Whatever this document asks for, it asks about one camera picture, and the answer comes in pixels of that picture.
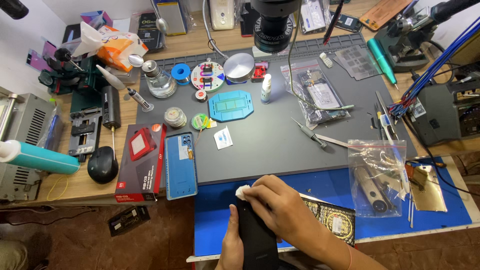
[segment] blue work mat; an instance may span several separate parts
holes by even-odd
[[[443,178],[453,184],[447,169],[440,169]],[[348,169],[328,170],[323,172],[299,173],[280,176],[288,185],[298,192],[324,200],[328,203],[354,208],[350,192]],[[195,255],[206,256],[220,254],[222,239],[227,231],[230,211],[228,206],[235,204],[235,191],[239,186],[252,185],[256,179],[223,184],[199,186],[195,196]],[[402,216],[397,218],[356,218],[355,239],[367,237],[412,233],[471,224],[458,191],[439,179],[447,212],[415,211],[414,227],[410,228],[408,217],[408,200],[403,202]],[[283,242],[278,247],[288,247]]]

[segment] gray work mat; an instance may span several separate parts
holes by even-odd
[[[352,45],[366,48],[365,40],[360,33],[331,37],[325,47],[321,39],[297,41],[292,52],[292,63],[317,59],[342,103],[355,105],[348,110],[351,117],[320,124],[313,130],[315,133],[343,142],[347,142],[348,139],[378,140],[379,132],[377,129],[371,129],[371,116],[368,113],[375,115],[373,108],[374,103],[377,102],[375,91],[380,91],[387,104],[392,103],[382,77],[378,75],[356,81],[336,62],[332,68],[327,68],[318,57],[320,53],[325,52],[332,59],[335,51]],[[233,55],[238,52],[252,54],[252,49],[232,50],[225,53]],[[206,61],[207,57],[219,64],[224,63],[221,57],[216,57],[213,53],[158,60],[157,63],[170,71],[176,63],[184,62],[193,68]],[[280,72],[280,66],[287,64],[287,55],[259,57],[255,60],[269,62],[267,73],[272,75],[270,103],[264,105],[260,101],[262,84],[250,81],[232,86],[225,83],[217,92],[208,94],[211,98],[218,93],[247,91],[252,95],[254,111],[243,120],[218,123],[217,127],[202,131],[195,147],[198,183],[212,184],[252,179],[265,174],[294,174],[348,167],[346,148],[328,143],[328,146],[322,150],[291,119],[293,117],[305,123],[298,100],[285,90],[285,79]],[[139,92],[145,100],[154,104],[155,108],[153,111],[143,112],[139,106],[136,123],[163,123],[165,110],[169,107],[179,107],[188,117],[187,125],[180,130],[168,127],[167,135],[192,132],[196,139],[199,131],[192,127],[192,117],[199,112],[209,114],[208,102],[196,101],[196,90],[192,84],[188,84],[179,86],[171,97],[155,98],[148,91],[142,75]],[[226,126],[230,131],[233,145],[217,150],[214,133]],[[396,125],[396,131],[400,139],[407,140],[407,156],[416,156],[417,152],[401,122]],[[165,187],[164,179],[165,170],[163,170],[161,187]]]

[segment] hand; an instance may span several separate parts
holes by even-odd
[[[299,193],[274,175],[262,176],[243,193],[270,230],[308,255],[319,246],[319,240],[330,233]]]
[[[239,213],[237,207],[230,205],[230,219],[222,242],[222,254],[216,270],[241,270],[243,267],[243,242],[239,235]]]

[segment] teal tube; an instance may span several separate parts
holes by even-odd
[[[31,144],[10,140],[1,142],[3,153],[8,152],[2,162],[48,172],[73,174],[80,169],[78,159]]]
[[[385,76],[387,76],[390,83],[396,84],[395,74],[393,73],[392,68],[388,64],[387,59],[385,58],[385,52],[382,46],[380,46],[380,44],[375,38],[371,38],[369,41],[367,41],[367,47],[372,52],[373,56],[377,60],[380,68],[384,72]]]

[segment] black pen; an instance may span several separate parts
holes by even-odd
[[[330,40],[330,35],[332,34],[333,27],[336,25],[336,22],[338,21],[338,17],[340,16],[340,12],[342,11],[344,1],[345,0],[341,0],[340,3],[338,4],[338,7],[336,8],[332,21],[330,22],[330,25],[328,26],[327,32],[325,33],[325,36],[324,36],[324,46],[327,45],[328,41]]]

